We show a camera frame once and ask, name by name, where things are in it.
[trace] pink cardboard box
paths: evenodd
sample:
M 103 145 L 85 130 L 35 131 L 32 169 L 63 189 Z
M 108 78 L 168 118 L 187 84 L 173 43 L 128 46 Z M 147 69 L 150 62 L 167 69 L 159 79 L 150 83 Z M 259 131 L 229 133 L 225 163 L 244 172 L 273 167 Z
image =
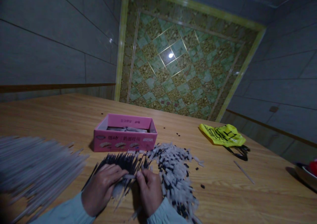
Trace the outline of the pink cardboard box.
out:
M 109 131 L 108 127 L 132 127 L 149 133 Z M 94 152 L 152 150 L 158 133 L 152 118 L 109 113 L 94 132 Z

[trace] light blue sleeve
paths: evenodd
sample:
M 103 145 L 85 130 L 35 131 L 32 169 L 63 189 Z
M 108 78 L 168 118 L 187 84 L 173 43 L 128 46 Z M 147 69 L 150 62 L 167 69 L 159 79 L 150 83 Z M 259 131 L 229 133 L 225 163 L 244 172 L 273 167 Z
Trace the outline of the light blue sleeve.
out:
M 185 218 L 177 213 L 165 197 L 159 208 L 148 219 L 148 224 L 178 223 L 187 224 Z
M 91 224 L 95 217 L 89 216 L 82 204 L 82 193 L 43 214 L 31 224 Z

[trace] yellow frame border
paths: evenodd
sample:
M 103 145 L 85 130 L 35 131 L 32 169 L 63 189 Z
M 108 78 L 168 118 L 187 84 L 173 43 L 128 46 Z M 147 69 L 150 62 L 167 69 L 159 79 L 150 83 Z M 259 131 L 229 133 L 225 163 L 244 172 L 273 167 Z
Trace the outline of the yellow frame border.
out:
M 240 69 L 240 72 L 239 72 L 237 78 L 235 79 L 235 81 L 234 81 L 234 83 L 233 83 L 233 85 L 232 85 L 232 87 L 230 89 L 230 92 L 229 92 L 228 96 L 226 97 L 226 100 L 225 100 L 224 104 L 221 107 L 221 110 L 220 110 L 215 122 L 220 122 L 221 121 L 222 116 L 224 115 L 224 113 L 225 113 L 225 111 L 226 111 L 226 109 L 227 109 L 227 107 L 228 107 L 228 105 L 229 105 L 229 103 L 230 103 L 230 101 L 232 99 L 232 96 L 234 95 L 237 87 L 239 86 L 245 71 L 247 70 L 247 68 L 248 68 L 248 66 L 249 66 L 249 64 L 250 64 L 255 52 L 257 51 L 257 49 L 258 49 L 258 47 L 259 47 L 259 45 L 260 45 L 260 43 L 262 41 L 262 38 L 264 37 L 265 31 L 266 31 L 266 29 L 263 29 L 262 31 L 260 31 L 258 33 L 257 37 L 255 38 L 254 43 L 253 43 L 253 45 L 252 45 L 252 47 L 251 47 L 251 49 L 249 51 L 249 54 L 247 55 L 243 65 L 242 65 L 242 67 Z
M 247 27 L 250 28 L 252 30 L 258 31 L 258 35 L 252 45 L 252 48 L 245 60 L 245 62 L 243 63 L 243 66 L 240 70 L 240 73 L 238 75 L 238 77 L 236 78 L 226 100 L 225 103 L 223 104 L 219 115 L 216 119 L 216 121 L 218 121 L 219 119 L 222 118 L 236 88 L 238 87 L 242 76 L 245 72 L 245 70 L 248 68 L 248 65 L 256 51 L 256 49 L 258 48 L 263 35 L 266 31 L 266 27 L 260 23 L 239 17 L 237 15 L 233 15 L 231 13 L 216 9 L 216 8 L 212 8 L 210 6 L 195 2 L 193 0 L 166 0 L 166 1 L 170 1 L 176 4 L 180 4 L 184 7 L 187 8 L 191 8 L 194 10 L 197 10 L 199 12 L 208 14 L 208 15 L 212 15 L 227 21 L 231 21 L 233 23 L 239 24 L 243 27 Z M 121 3 L 121 19 L 120 19 L 120 37 L 119 37 L 119 53 L 118 53 L 118 66 L 117 66 L 117 80 L 116 80 L 116 91 L 115 91 L 115 100 L 119 101 L 120 99 L 120 89 L 121 89 L 121 78 L 122 78 L 122 68 L 123 68 L 123 56 L 124 56 L 124 41 L 125 41 L 125 31 L 126 31 L 126 22 L 127 22 L 127 14 L 128 14 L 128 5 L 129 5 L 129 0 L 122 0 Z
M 126 21 L 128 18 L 128 5 L 129 5 L 129 0 L 122 0 L 122 2 L 121 2 L 121 14 L 120 14 L 120 32 L 119 32 L 119 46 L 118 46 L 119 50 L 118 50 L 115 101 L 119 101 L 119 99 L 120 99 L 123 56 L 124 56 L 124 41 L 125 41 Z

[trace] metal bowl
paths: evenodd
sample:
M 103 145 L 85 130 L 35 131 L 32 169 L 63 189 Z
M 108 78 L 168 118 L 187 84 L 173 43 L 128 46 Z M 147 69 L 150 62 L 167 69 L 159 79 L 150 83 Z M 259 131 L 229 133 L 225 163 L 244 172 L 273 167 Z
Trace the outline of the metal bowl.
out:
M 317 177 L 308 171 L 308 166 L 297 163 L 295 166 L 297 175 L 308 184 L 313 190 L 317 192 Z

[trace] hand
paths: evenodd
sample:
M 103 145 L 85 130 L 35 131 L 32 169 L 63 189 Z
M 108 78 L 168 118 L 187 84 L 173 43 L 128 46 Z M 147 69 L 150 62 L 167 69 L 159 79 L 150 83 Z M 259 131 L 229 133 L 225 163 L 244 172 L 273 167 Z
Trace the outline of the hand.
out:
M 104 165 L 95 174 L 82 192 L 82 204 L 91 217 L 95 217 L 108 204 L 115 184 L 128 174 L 118 165 Z
M 140 186 L 143 208 L 147 216 L 150 217 L 163 201 L 159 175 L 144 169 L 142 172 L 137 172 L 136 178 Z

